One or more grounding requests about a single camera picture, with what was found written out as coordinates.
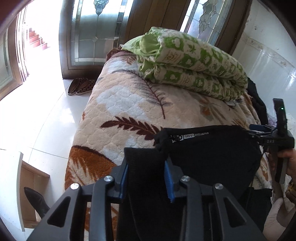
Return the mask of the right hand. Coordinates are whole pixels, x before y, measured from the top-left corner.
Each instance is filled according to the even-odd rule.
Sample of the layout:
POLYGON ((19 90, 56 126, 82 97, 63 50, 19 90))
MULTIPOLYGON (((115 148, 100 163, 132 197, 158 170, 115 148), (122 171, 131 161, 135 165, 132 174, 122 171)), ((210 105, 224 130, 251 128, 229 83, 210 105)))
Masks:
POLYGON ((274 158, 271 153, 268 154, 268 161, 270 168, 273 173, 276 172, 276 166, 278 158, 287 158, 287 171, 286 174, 292 178, 292 181, 295 182, 296 177, 296 152, 295 149, 287 149, 277 153, 277 158, 274 158))

